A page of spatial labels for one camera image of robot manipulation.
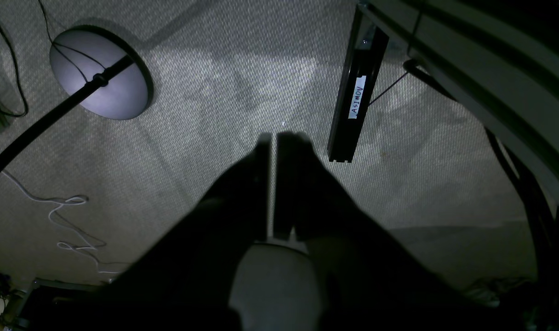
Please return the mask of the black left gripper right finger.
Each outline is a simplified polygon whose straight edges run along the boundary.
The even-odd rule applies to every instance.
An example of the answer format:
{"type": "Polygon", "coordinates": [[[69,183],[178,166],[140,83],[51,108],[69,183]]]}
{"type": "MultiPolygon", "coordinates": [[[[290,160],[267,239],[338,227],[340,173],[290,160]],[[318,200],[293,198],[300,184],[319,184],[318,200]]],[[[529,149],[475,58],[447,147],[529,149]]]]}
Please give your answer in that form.
{"type": "Polygon", "coordinates": [[[321,287],[320,331],[487,331],[491,310],[427,270],[363,212],[303,133],[277,135],[274,231],[294,230],[321,287]]]}

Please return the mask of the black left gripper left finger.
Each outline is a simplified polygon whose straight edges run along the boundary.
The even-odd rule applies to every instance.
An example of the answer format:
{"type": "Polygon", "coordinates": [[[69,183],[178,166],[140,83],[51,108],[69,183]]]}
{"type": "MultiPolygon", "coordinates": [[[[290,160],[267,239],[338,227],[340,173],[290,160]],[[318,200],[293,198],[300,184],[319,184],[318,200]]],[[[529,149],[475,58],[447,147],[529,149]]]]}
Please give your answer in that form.
{"type": "Polygon", "coordinates": [[[271,145],[270,133],[259,135],[125,274],[134,286],[124,310],[131,330],[242,330],[229,300],[241,260],[266,236],[271,145]]]}

